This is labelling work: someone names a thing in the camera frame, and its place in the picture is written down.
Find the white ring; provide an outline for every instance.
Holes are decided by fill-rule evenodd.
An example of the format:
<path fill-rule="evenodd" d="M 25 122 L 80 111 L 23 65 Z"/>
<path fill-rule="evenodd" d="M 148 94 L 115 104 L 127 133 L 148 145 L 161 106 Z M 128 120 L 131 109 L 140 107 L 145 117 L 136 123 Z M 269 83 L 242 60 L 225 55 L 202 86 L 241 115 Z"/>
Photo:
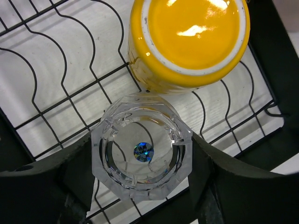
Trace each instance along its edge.
<path fill-rule="evenodd" d="M 214 73 L 216 71 L 219 71 L 223 67 L 225 67 L 228 63 L 230 63 L 233 58 L 237 55 L 239 52 L 239 49 L 243 43 L 244 37 L 245 37 L 245 30 L 246 30 L 246 14 L 244 5 L 242 3 L 242 0 L 235 0 L 238 11 L 239 11 L 239 18 L 240 18 L 240 32 L 238 39 L 236 41 L 236 44 L 233 48 L 233 50 L 230 52 L 230 54 L 220 63 L 208 68 L 208 69 L 201 69 L 201 70 L 193 70 L 193 69 L 186 69 L 182 68 L 180 66 L 177 66 L 176 64 L 172 63 L 168 59 L 166 59 L 156 48 L 156 46 L 153 43 L 153 40 L 150 36 L 149 31 L 149 23 L 148 23 L 148 14 L 150 9 L 151 0 L 144 0 L 143 6 L 142 6 L 142 15 L 141 15 L 141 25 L 142 25 L 142 32 L 146 41 L 146 44 L 148 45 L 150 51 L 153 53 L 153 55 L 159 60 L 159 62 L 163 63 L 167 68 L 178 72 L 183 75 L 189 75 L 189 76 L 204 76 L 207 74 Z"/>

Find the black wire rack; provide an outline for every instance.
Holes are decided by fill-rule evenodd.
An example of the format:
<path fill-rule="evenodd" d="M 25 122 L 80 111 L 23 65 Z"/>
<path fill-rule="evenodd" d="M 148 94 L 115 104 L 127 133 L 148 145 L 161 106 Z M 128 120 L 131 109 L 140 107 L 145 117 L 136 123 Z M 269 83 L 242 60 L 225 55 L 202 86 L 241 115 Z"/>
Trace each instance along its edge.
<path fill-rule="evenodd" d="M 82 23 L 80 20 L 74 18 L 74 17 L 71 17 L 71 16 L 68 16 L 68 15 L 63 15 L 59 12 L 59 9 L 58 7 L 61 6 L 62 4 L 68 2 L 68 0 L 60 0 L 56 3 L 54 3 L 52 0 L 49 0 L 50 1 L 50 6 L 43 9 L 43 10 L 38 10 L 34 1 L 32 0 L 28 0 L 28 2 L 30 3 L 30 5 L 32 6 L 32 8 L 34 9 L 35 11 L 35 14 L 31 17 L 28 17 L 28 18 L 24 18 L 21 13 L 19 12 L 19 10 L 17 9 L 17 7 L 15 6 L 15 4 L 12 2 L 12 0 L 8 0 L 9 4 L 11 5 L 11 7 L 14 9 L 14 12 L 16 13 L 16 15 L 18 16 L 18 18 L 21 20 L 21 22 L 9 27 L 8 25 L 6 25 L 6 23 L 2 20 L 2 18 L 0 17 L 0 22 L 3 26 L 3 31 L 0 33 L 0 37 L 1 36 L 4 36 L 4 35 L 7 35 L 9 34 L 10 32 L 16 30 L 17 28 L 20 28 L 20 27 L 25 27 L 26 30 L 34 35 L 39 35 L 39 36 L 42 36 L 48 40 L 50 40 L 51 42 L 53 42 L 57 48 L 59 49 L 62 57 L 63 57 L 63 60 L 64 60 L 64 71 L 63 71 L 63 76 L 62 76 L 62 79 L 61 79 L 61 88 L 63 89 L 64 93 L 65 93 L 65 98 L 63 98 L 62 100 L 60 100 L 59 102 L 56 102 L 55 104 L 51 105 L 50 107 L 46 108 L 46 109 L 43 109 L 41 110 L 35 100 L 36 100 L 36 92 L 37 92 L 37 77 L 36 77 L 36 72 L 33 68 L 33 66 L 30 64 L 30 62 L 20 53 L 14 51 L 14 50 L 11 50 L 11 49 L 6 49 L 6 48 L 2 48 L 0 47 L 0 50 L 1 51 L 6 51 L 6 52 L 9 52 L 11 54 L 14 54 L 16 56 L 18 56 L 21 60 L 23 60 L 27 66 L 30 68 L 31 72 L 32 72 L 32 76 L 34 78 L 34 91 L 33 91 L 33 95 L 32 95 L 32 98 L 31 98 L 31 103 L 32 105 L 34 106 L 34 108 L 36 109 L 36 115 L 31 117 L 30 119 L 26 120 L 25 122 L 19 124 L 18 126 L 16 127 L 12 127 L 12 131 L 15 133 L 15 135 L 18 137 L 19 141 L 22 142 L 22 139 L 21 137 L 18 135 L 17 131 L 24 127 L 25 125 L 31 123 L 32 121 L 38 119 L 38 118 L 42 118 L 42 120 L 45 122 L 45 124 L 47 125 L 47 127 L 51 130 L 52 134 L 54 135 L 57 143 L 53 146 L 51 146 L 50 148 L 48 148 L 47 150 L 43 151 L 42 153 L 36 155 L 36 156 L 33 156 L 33 154 L 30 152 L 30 150 L 26 147 L 26 145 L 23 143 L 23 148 L 24 150 L 26 151 L 26 153 L 29 155 L 29 157 L 31 158 L 32 161 L 35 161 L 37 159 L 39 159 L 40 157 L 42 157 L 43 155 L 47 154 L 48 152 L 52 151 L 53 149 L 57 148 L 57 147 L 61 147 L 62 149 L 64 148 L 63 144 L 66 143 L 67 141 L 73 139 L 74 137 L 76 137 L 77 135 L 83 133 L 84 131 L 90 131 L 91 130 L 91 127 L 94 126 L 95 124 L 99 123 L 100 122 L 100 118 L 99 119 L 96 119 L 95 121 L 93 121 L 92 123 L 88 124 L 86 123 L 86 121 L 83 119 L 83 117 L 81 116 L 81 114 L 79 113 L 78 109 L 76 108 L 74 102 L 73 102 L 73 98 L 75 96 L 77 96 L 78 94 L 82 93 L 83 91 L 89 89 L 90 87 L 94 86 L 94 85 L 98 85 L 99 88 L 102 90 L 102 92 L 104 93 L 105 97 L 107 98 L 107 101 L 112 104 L 112 100 L 110 99 L 110 97 L 108 96 L 108 94 L 106 93 L 106 90 L 104 89 L 103 85 L 101 84 L 101 82 L 110 77 L 111 75 L 115 74 L 116 72 L 126 68 L 130 74 L 130 76 L 132 77 L 132 80 L 134 81 L 136 87 L 138 88 L 139 91 L 142 91 L 139 84 L 135 81 L 135 79 L 133 78 L 132 76 L 132 73 L 128 67 L 128 62 L 125 60 L 125 57 L 122 55 L 121 53 L 121 47 L 122 45 L 124 44 L 124 25 L 123 25 L 123 21 L 119 15 L 119 13 L 110 5 L 108 4 L 107 2 L 105 1 L 102 1 L 102 0 L 92 0 L 92 1 L 96 1 L 98 2 L 98 4 L 103 4 L 105 5 L 106 7 L 110 8 L 113 13 L 115 13 L 115 15 L 117 16 L 118 20 L 119 20 L 119 23 L 120 23 L 120 26 L 121 26 L 121 41 L 119 43 L 119 46 L 118 46 L 118 54 L 119 54 L 119 57 L 121 58 L 121 60 L 123 61 L 123 64 L 121 64 L 120 66 L 118 66 L 116 69 L 108 72 L 107 74 L 101 76 L 100 78 L 97 77 L 96 73 L 94 72 L 93 70 L 93 63 L 94 63 L 94 59 L 95 59 L 95 54 L 96 54 L 96 45 L 95 45 L 95 39 L 91 33 L 91 31 L 87 28 L 87 26 Z M 65 56 L 65 52 L 64 50 L 62 49 L 62 47 L 58 44 L 57 41 L 55 41 L 51 36 L 49 35 L 46 35 L 42 32 L 36 32 L 36 31 L 33 31 L 31 30 L 30 26 L 28 25 L 29 22 L 37 19 L 38 17 L 40 17 L 41 15 L 51 11 L 51 10 L 54 10 L 57 15 L 59 15 L 60 17 L 63 17 L 65 19 L 69 19 L 69 20 L 73 20 L 75 21 L 76 23 L 78 23 L 80 26 L 82 26 L 86 32 L 89 34 L 90 36 L 90 41 L 92 43 L 92 46 L 93 46 L 93 55 L 92 55 L 92 58 L 91 58 L 91 61 L 89 63 L 89 70 L 90 72 L 92 73 L 93 77 L 94 77 L 94 81 L 90 82 L 89 84 L 87 84 L 86 86 L 84 86 L 83 88 L 75 91 L 74 93 L 72 94 L 69 94 L 66 87 L 65 87 L 65 77 L 66 77 L 66 73 L 67 73 L 67 60 L 66 60 L 66 56 Z M 231 109 L 231 93 L 229 91 L 229 88 L 227 86 L 227 84 L 225 83 L 225 81 L 221 80 L 221 83 L 222 85 L 224 86 L 225 90 L 226 90 L 226 93 L 227 93 L 227 98 L 228 98 L 228 107 L 227 107 L 227 111 L 225 113 L 225 122 L 227 123 L 227 126 L 229 127 L 229 130 L 225 131 L 223 134 L 217 136 L 215 139 L 213 139 L 212 141 L 210 141 L 209 143 L 210 144 L 213 144 L 213 143 L 216 143 L 218 140 L 220 140 L 221 138 L 227 136 L 228 134 L 232 134 L 233 135 L 233 138 L 240 150 L 240 153 L 243 152 L 244 150 L 242 150 L 241 146 L 240 146 L 240 143 L 236 137 L 236 134 L 235 134 L 235 130 L 239 127 L 241 127 L 242 125 L 244 125 L 245 123 L 251 121 L 252 119 L 255 119 L 258 126 L 259 126 L 259 129 L 260 131 L 262 132 L 263 136 L 265 137 L 266 134 L 265 134 L 265 131 L 261 125 L 261 122 L 258 118 L 258 115 L 262 112 L 266 112 L 266 114 L 268 116 L 272 116 L 272 117 L 284 117 L 286 115 L 282 115 L 282 114 L 272 114 L 269 112 L 269 109 L 272 108 L 272 107 L 275 107 L 277 105 L 277 101 L 276 101 L 276 98 L 273 94 L 273 92 L 271 91 L 271 87 L 270 85 L 267 83 L 266 81 L 266 84 L 268 85 L 268 88 L 270 90 L 270 93 L 271 93 L 271 96 L 272 96 L 272 100 L 269 101 L 268 103 L 266 103 L 264 106 L 262 106 L 258 111 L 255 111 L 253 109 L 253 106 L 252 106 L 252 99 L 253 99 L 253 95 L 254 95 L 254 92 L 255 92 L 255 83 L 254 83 L 254 79 L 253 79 L 253 76 L 251 74 L 251 71 L 250 69 L 248 68 L 248 66 L 244 63 L 244 62 L 240 62 L 240 65 L 244 66 L 244 68 L 246 69 L 247 71 L 247 74 L 248 76 L 250 77 L 250 80 L 251 80 L 251 95 L 250 95 L 250 98 L 249 98 L 249 101 L 248 101 L 248 106 L 250 107 L 251 109 L 251 112 L 252 114 L 247 117 L 245 120 L 242 120 L 240 121 L 237 125 L 234 125 L 232 126 L 231 123 L 229 122 L 228 120 L 228 117 L 229 117 L 229 113 L 230 113 L 230 109 Z M 205 110 L 205 105 L 204 105 L 204 102 L 203 100 L 200 98 L 200 96 L 196 93 L 196 92 L 192 92 L 195 97 L 198 99 L 200 105 L 202 106 L 202 109 L 203 109 L 203 122 L 202 124 L 200 124 L 200 136 L 205 139 L 204 135 L 203 135 L 203 132 L 204 132 L 204 129 L 205 129 L 205 123 L 206 123 L 206 110 Z M 61 104 L 65 103 L 65 102 L 69 102 L 71 104 L 71 106 L 73 107 L 75 113 L 77 114 L 77 116 L 79 117 L 79 119 L 81 120 L 81 122 L 83 123 L 84 125 L 84 128 L 76 131 L 75 133 L 73 133 L 72 135 L 68 136 L 67 138 L 63 139 L 63 140 L 60 140 L 59 137 L 57 136 L 56 132 L 54 131 L 53 127 L 51 126 L 51 124 L 48 122 L 48 120 L 46 119 L 45 117 L 45 114 L 50 112 L 51 110 L 57 108 L 58 106 L 60 106 Z M 107 209 L 109 209 L 111 206 L 117 204 L 120 200 L 115 200 L 113 201 L 112 203 L 110 203 L 109 205 L 105 206 L 105 207 L 102 207 L 101 206 L 101 203 L 97 200 L 96 196 L 97 196 L 97 193 L 99 191 L 99 184 L 100 182 L 97 181 L 97 188 L 96 188 L 96 192 L 94 194 L 94 200 L 96 202 L 96 204 L 98 205 L 98 211 L 93 213 L 92 215 L 88 216 L 86 218 L 86 221 L 89 222 L 89 220 L 93 217 L 95 217 L 96 215 L 102 213 L 107 222 L 109 224 L 111 224 L 111 221 L 109 220 L 108 216 L 106 215 L 105 211 Z M 140 212 L 140 210 L 138 209 L 137 205 L 133 202 L 135 208 L 137 209 L 138 213 L 139 213 L 139 216 L 141 217 L 142 219 L 142 214 Z"/>

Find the upside-down cup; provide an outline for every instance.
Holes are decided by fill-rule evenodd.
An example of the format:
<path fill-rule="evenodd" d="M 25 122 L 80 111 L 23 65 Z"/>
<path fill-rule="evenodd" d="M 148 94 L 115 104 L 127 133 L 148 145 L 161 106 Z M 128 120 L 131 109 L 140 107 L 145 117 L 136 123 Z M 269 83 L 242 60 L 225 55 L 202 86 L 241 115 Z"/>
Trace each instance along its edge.
<path fill-rule="evenodd" d="M 135 0 L 129 65 L 150 91 L 192 91 L 239 63 L 249 30 L 245 0 Z"/>

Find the yellow ceramic cup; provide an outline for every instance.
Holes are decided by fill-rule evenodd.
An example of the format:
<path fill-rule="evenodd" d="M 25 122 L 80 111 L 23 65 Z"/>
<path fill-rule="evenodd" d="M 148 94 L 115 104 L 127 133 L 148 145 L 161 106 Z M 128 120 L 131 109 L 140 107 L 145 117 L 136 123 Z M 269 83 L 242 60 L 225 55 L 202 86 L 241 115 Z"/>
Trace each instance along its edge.
<path fill-rule="evenodd" d="M 220 80 L 238 64 L 249 30 L 245 0 L 135 0 L 130 67 L 148 90 L 192 91 Z"/>

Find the holographic sticker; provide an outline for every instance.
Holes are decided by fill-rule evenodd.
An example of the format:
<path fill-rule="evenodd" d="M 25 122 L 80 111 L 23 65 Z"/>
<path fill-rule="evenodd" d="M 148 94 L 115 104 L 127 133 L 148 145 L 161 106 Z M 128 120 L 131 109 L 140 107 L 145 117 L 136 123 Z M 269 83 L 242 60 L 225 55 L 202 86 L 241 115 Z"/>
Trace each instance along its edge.
<path fill-rule="evenodd" d="M 154 148 L 149 143 L 140 142 L 134 148 L 134 156 L 140 162 L 149 162 L 154 156 Z"/>

